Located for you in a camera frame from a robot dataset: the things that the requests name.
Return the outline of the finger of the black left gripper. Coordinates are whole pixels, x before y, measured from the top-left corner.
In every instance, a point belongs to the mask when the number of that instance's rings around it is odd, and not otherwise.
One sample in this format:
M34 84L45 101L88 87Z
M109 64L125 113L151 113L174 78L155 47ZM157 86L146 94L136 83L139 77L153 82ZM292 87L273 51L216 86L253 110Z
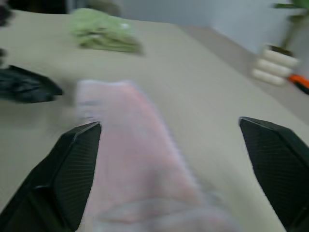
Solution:
M44 75L16 66L0 70L0 98L18 103L52 102L62 89Z

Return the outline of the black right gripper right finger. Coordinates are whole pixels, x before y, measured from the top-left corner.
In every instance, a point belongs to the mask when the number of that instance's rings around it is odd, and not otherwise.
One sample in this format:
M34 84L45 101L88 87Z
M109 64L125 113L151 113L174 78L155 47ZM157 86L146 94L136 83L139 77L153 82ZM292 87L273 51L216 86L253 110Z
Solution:
M256 179L288 232L309 230L309 147L291 129L240 117Z

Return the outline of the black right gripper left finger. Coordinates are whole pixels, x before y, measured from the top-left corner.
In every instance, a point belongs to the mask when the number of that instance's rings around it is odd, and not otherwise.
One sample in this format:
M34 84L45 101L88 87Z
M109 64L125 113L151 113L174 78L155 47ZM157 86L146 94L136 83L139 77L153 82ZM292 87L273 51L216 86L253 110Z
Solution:
M73 128L35 166L0 214L2 232L75 232L93 185L101 124Z

